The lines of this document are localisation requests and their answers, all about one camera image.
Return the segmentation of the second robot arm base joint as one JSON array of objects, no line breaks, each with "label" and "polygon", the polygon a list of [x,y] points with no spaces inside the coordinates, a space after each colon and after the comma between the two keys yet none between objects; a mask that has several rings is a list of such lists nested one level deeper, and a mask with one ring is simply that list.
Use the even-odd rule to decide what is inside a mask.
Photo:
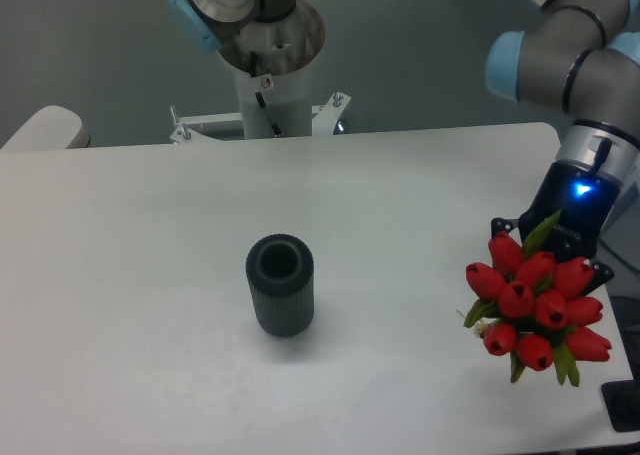
[{"label": "second robot arm base joint", "polygon": [[251,77],[297,72],[323,49],[324,22],[304,0],[168,0],[183,35]]}]

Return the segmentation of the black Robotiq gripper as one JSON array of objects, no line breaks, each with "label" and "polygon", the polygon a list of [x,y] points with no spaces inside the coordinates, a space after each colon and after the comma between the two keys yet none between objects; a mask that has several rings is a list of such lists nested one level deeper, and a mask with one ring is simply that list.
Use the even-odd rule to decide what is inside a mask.
[{"label": "black Robotiq gripper", "polygon": [[[559,214],[541,249],[554,254],[558,262],[576,257],[591,258],[597,240],[620,186],[598,174],[564,162],[553,163],[529,209],[519,219],[495,217],[491,220],[491,238],[506,233],[514,240],[526,238],[540,223]],[[585,286],[589,295],[615,276],[614,270],[597,259],[589,261],[593,274]]]}]

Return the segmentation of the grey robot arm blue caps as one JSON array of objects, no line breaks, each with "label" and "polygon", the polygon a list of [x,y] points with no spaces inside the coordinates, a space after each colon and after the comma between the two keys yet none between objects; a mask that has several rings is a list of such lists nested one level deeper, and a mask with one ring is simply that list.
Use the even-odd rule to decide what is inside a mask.
[{"label": "grey robot arm blue caps", "polygon": [[639,36],[624,30],[639,0],[532,0],[546,19],[533,33],[506,32],[490,49],[487,88],[515,102],[558,109],[573,119],[530,208],[521,237],[552,215],[543,243],[557,261],[585,257],[594,290],[613,270],[597,242],[639,158]]}]

